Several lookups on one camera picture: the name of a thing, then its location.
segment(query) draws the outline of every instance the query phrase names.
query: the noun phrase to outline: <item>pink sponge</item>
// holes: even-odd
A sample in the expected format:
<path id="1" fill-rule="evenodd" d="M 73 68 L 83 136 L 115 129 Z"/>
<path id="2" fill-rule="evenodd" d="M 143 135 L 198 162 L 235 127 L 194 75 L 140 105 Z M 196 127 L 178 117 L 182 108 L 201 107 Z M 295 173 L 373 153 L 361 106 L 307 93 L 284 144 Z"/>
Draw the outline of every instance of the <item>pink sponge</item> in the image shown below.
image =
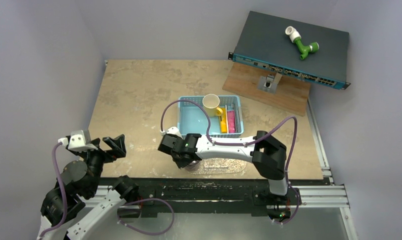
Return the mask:
<path id="1" fill-rule="evenodd" d="M 235 127 L 235 111 L 227 111 L 227 122 L 229 124 L 229 133 L 234 134 L 236 132 L 236 127 Z"/>

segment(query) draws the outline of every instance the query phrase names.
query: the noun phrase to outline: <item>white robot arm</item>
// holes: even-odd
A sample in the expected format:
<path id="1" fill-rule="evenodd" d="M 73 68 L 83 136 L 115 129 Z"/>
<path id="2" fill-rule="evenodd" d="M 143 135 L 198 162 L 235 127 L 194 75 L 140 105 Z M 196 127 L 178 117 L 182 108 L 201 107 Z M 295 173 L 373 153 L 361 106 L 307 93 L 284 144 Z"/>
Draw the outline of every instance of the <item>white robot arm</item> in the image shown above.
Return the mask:
<path id="1" fill-rule="evenodd" d="M 171 127 L 163 136 L 158 150 L 171 155 L 179 168 L 202 159 L 225 158 L 247 161 L 254 164 L 261 176 L 268 179 L 270 193 L 285 196 L 288 192 L 285 177 L 286 146 L 273 136 L 256 144 L 244 144 L 259 139 L 266 133 L 257 131 L 256 136 L 244 138 L 213 137 L 212 141 L 209 141 L 206 135 L 197 133 L 188 134 L 183 139 L 179 130 Z"/>
<path id="2" fill-rule="evenodd" d="M 67 235 L 70 240 L 87 240 L 90 239 L 92 232 L 103 223 L 108 216 L 117 214 L 117 209 L 126 203 L 124 198 L 120 198 L 120 194 L 115 190 L 110 190 L 105 196 L 105 199 L 98 203 L 88 214 L 80 221 L 73 224 L 73 221 L 68 221 L 59 228 L 47 232 L 43 237 L 38 239 L 43 240 L 63 240 Z M 38 236 L 43 230 L 51 227 L 51 222 L 41 216 L 40 229 Z"/>

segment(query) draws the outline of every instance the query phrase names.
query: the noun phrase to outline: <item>cup handle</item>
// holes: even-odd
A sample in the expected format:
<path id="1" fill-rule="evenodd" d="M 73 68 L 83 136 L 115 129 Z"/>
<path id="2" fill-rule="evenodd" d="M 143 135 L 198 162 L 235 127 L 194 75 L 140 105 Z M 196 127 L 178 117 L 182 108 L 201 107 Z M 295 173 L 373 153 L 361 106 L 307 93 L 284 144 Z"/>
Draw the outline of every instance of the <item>cup handle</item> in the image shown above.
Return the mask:
<path id="1" fill-rule="evenodd" d="M 222 116 L 223 115 L 223 110 L 220 107 L 216 108 L 215 116 Z"/>

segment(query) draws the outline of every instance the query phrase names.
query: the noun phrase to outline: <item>white cup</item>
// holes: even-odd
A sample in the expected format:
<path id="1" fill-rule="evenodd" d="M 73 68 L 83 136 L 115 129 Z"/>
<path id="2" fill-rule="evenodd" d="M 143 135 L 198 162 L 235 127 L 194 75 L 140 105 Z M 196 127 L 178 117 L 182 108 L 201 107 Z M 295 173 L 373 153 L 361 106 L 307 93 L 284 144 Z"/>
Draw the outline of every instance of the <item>white cup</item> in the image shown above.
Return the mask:
<path id="1" fill-rule="evenodd" d="M 218 107 L 219 105 L 220 98 L 215 94 L 208 94 L 202 99 L 202 106 L 209 117 L 223 115 L 223 110 Z"/>

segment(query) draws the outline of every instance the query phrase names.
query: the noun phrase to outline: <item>light blue tray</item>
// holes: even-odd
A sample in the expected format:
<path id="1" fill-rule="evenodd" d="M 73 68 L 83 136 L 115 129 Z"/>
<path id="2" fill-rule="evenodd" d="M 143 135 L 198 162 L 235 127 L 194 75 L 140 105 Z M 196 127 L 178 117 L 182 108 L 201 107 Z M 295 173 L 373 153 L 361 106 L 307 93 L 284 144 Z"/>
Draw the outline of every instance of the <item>light blue tray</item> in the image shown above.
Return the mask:
<path id="1" fill-rule="evenodd" d="M 235 106 L 235 133 L 220 133 L 220 123 L 217 116 L 210 117 L 211 128 L 210 136 L 220 138 L 238 138 L 243 133 L 242 110 L 240 98 L 235 95 L 220 95 L 220 107 L 231 108 L 231 104 Z M 180 100 L 191 100 L 202 106 L 202 98 L 204 96 L 181 96 Z M 208 127 L 208 120 L 204 113 L 197 106 L 190 102 L 179 102 L 177 104 L 177 128 L 180 130 L 182 137 L 185 138 L 187 134 L 205 134 Z"/>

